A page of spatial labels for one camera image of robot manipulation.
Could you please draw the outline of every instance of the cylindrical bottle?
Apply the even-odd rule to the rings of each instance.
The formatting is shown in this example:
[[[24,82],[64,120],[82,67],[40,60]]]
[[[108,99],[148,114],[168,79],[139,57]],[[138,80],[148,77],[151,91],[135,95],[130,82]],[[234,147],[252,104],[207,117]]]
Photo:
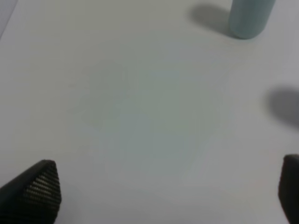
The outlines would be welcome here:
[[[259,35],[265,28],[275,0],[233,0],[229,17],[231,31],[242,39]]]

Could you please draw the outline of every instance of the black pointed object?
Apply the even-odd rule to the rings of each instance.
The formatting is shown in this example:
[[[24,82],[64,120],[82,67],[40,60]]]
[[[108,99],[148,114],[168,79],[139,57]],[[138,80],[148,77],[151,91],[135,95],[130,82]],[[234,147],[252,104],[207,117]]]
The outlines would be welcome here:
[[[290,224],[299,224],[299,155],[286,155],[278,196]]]
[[[53,224],[60,203],[56,163],[42,160],[0,188],[0,224]]]

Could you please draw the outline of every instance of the white table surface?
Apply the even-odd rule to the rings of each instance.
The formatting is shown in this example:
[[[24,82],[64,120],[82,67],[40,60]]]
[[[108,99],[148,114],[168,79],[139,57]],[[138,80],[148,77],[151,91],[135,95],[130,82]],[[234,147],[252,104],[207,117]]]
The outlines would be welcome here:
[[[0,185],[54,159],[57,224],[286,224],[299,130],[267,105],[299,90],[299,2],[249,41],[222,32],[230,5],[19,1],[0,40]]]

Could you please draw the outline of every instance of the light blue cylinder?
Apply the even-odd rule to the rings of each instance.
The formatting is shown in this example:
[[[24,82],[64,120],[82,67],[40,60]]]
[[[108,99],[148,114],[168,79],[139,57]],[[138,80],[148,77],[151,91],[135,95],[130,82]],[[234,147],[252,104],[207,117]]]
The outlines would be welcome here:
[[[266,27],[275,0],[233,0],[230,30],[239,38],[250,39]]]

